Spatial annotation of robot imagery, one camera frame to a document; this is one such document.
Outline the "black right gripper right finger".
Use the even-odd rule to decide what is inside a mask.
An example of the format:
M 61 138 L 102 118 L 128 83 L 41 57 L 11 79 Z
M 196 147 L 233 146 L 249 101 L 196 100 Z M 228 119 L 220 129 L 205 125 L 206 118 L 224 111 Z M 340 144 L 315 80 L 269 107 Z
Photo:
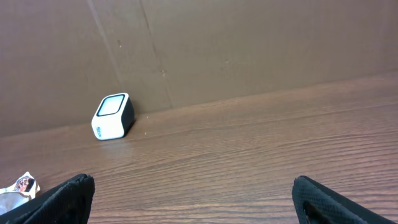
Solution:
M 300 224 L 395 224 L 304 175 L 294 180 L 292 200 Z

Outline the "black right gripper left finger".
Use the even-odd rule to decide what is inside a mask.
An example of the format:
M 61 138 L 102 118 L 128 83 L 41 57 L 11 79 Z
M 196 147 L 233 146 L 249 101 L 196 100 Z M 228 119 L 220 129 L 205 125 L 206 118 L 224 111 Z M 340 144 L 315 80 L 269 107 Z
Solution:
M 1 215 L 6 224 L 87 224 L 94 178 L 78 174 L 41 196 Z

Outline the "beige brown snack pouch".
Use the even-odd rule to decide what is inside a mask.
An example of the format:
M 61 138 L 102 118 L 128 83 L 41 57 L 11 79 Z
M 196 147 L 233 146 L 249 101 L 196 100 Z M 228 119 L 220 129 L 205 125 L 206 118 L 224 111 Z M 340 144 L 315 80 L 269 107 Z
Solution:
M 40 186 L 27 171 L 13 185 L 1 189 L 1 215 L 35 199 L 39 191 Z

